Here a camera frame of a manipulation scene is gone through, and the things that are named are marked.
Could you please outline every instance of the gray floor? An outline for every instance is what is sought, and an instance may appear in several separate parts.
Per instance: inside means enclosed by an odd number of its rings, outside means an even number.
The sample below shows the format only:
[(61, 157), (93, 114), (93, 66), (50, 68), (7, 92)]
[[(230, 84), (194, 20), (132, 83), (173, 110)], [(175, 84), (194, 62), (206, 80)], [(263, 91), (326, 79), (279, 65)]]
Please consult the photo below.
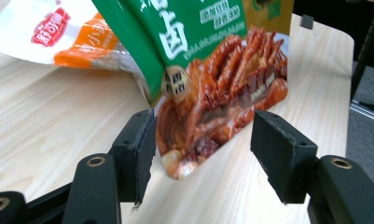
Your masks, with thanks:
[[(374, 68), (366, 68), (353, 99), (374, 104)], [(346, 158), (357, 162), (374, 180), (374, 112), (351, 106)]]

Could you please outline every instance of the light wood surface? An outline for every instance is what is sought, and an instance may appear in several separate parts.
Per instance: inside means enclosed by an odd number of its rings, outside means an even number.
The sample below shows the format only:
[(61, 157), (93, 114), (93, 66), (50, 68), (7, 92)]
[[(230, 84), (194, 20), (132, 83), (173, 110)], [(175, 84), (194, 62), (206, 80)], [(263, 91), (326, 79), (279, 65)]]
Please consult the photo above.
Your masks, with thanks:
[[(318, 157), (344, 156), (353, 40), (317, 22), (313, 30), (299, 24), (294, 15), (289, 94), (270, 111), (316, 143)], [(129, 117), (147, 108), (130, 74), (0, 53), (0, 191), (30, 202), (69, 183), (81, 159), (107, 152)], [(143, 204), (121, 204), (123, 223), (309, 223), (306, 204), (279, 202), (250, 152), (252, 128), (184, 180), (167, 176), (157, 152)]]

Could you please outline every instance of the plastic packaging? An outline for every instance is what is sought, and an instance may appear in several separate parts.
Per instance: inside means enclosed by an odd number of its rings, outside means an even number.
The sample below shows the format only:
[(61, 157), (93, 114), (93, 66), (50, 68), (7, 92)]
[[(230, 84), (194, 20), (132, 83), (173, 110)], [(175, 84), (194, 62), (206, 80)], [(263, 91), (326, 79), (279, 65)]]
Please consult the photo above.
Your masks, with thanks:
[(12, 0), (0, 13), (0, 52), (34, 63), (123, 70), (140, 68), (90, 0)]
[(151, 92), (160, 83), (156, 138), (173, 178), (190, 175), (253, 121), (257, 109), (287, 95), (293, 1), (93, 3), (139, 65)]

